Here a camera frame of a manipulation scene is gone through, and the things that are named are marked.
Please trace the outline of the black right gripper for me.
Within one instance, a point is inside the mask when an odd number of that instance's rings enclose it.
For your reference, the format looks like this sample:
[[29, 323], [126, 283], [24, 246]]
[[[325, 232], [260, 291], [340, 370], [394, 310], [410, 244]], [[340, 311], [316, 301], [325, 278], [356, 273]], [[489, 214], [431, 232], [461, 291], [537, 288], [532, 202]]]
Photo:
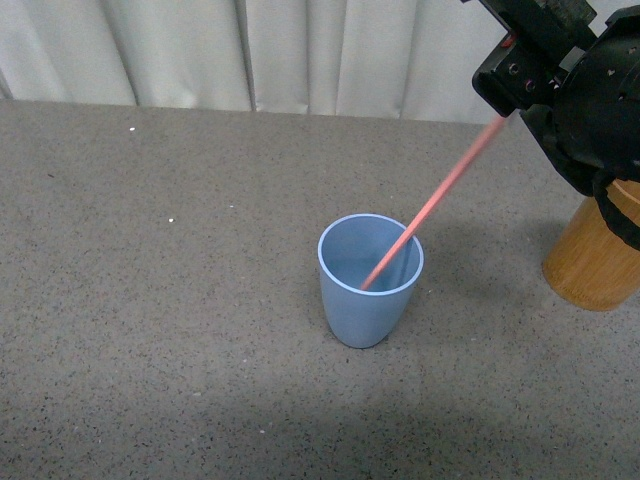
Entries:
[[607, 188], [639, 179], [638, 6], [616, 10], [597, 35], [586, 1], [482, 5], [507, 34], [474, 73], [474, 90], [503, 117], [518, 111], [555, 170], [637, 249], [639, 223]]

